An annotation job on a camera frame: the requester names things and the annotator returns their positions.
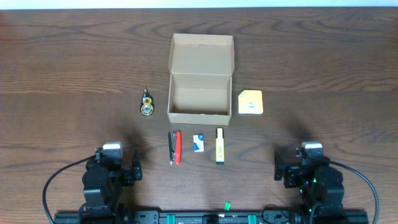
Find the yellow highlighter pen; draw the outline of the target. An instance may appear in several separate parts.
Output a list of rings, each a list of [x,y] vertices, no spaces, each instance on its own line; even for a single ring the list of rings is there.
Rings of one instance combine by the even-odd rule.
[[[216,129],[216,163],[224,164],[224,131],[223,128]]]

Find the black yellow correction tape dispenser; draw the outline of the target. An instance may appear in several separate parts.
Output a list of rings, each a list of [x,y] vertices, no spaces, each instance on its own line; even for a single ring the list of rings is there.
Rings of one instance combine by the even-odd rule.
[[[147,91],[147,88],[144,88],[141,105],[140,105],[141,114],[144,116],[151,116],[154,112],[154,100],[153,97]]]

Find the yellow sticky note pad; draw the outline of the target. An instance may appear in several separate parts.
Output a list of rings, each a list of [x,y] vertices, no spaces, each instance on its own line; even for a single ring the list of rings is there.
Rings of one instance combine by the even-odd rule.
[[[243,90],[238,95],[239,114],[263,114],[261,90]]]

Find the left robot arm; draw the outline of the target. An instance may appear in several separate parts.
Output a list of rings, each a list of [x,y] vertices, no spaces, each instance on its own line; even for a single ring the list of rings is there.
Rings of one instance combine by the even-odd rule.
[[[86,163],[82,177],[88,215],[115,216],[123,187],[133,186],[141,179],[140,160],[132,159],[131,165],[123,167],[121,150],[97,148],[94,158]]]

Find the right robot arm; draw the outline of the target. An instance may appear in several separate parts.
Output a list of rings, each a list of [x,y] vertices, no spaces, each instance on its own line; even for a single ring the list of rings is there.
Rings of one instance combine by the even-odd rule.
[[[297,155],[300,162],[287,162],[279,153],[274,154],[274,180],[283,180],[286,189],[298,189],[303,202],[298,211],[302,221],[343,219],[343,174],[323,155],[311,157],[303,149]]]

